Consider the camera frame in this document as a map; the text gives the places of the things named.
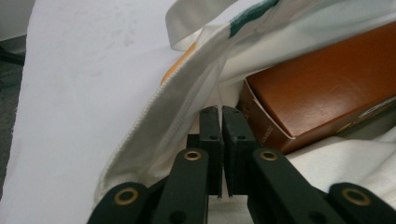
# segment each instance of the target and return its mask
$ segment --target orange box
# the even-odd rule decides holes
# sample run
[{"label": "orange box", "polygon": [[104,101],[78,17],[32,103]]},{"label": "orange box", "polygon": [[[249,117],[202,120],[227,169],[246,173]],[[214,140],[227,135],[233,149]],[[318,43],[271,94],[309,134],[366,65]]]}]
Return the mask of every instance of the orange box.
[{"label": "orange box", "polygon": [[265,147],[290,153],[396,105],[396,22],[247,77],[239,107]]}]

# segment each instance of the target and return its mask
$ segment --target brass screw hole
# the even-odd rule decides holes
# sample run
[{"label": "brass screw hole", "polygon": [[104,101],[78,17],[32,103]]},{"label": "brass screw hole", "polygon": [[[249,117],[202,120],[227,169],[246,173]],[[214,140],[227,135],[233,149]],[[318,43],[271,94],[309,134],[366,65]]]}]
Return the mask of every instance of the brass screw hole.
[{"label": "brass screw hole", "polygon": [[199,151],[188,151],[184,153],[184,158],[188,161],[198,161],[202,155]]},{"label": "brass screw hole", "polygon": [[271,151],[264,151],[260,154],[263,160],[266,161],[276,161],[277,160],[277,155],[274,152]]},{"label": "brass screw hole", "polygon": [[358,189],[343,189],[345,199],[359,206],[367,206],[371,203],[370,198]]},{"label": "brass screw hole", "polygon": [[136,201],[139,196],[139,192],[134,188],[126,188],[120,190],[116,196],[114,196],[114,202],[117,205],[128,205]]}]

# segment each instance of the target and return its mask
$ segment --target gray floor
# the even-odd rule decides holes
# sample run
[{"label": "gray floor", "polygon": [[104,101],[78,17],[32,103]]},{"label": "gray floor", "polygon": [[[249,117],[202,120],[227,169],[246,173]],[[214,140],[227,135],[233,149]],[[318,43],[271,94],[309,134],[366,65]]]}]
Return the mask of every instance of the gray floor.
[{"label": "gray floor", "polygon": [[0,62],[0,199],[7,173],[12,128],[15,123],[22,66]]}]

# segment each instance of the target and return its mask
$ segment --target bag handle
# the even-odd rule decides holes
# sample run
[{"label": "bag handle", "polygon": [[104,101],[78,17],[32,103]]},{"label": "bag handle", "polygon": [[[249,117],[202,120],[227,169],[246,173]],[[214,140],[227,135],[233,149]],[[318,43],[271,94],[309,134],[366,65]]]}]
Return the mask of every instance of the bag handle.
[{"label": "bag handle", "polygon": [[177,0],[165,21],[172,49],[186,50],[204,27],[236,0]]}]

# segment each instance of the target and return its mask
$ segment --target brown box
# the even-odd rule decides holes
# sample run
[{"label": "brown box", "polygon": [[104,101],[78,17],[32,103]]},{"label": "brown box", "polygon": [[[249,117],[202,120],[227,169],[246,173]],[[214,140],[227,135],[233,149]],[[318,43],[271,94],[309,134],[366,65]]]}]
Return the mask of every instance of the brown box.
[{"label": "brown box", "polygon": [[396,105],[396,22],[247,77],[239,106],[266,147],[290,153]]}]

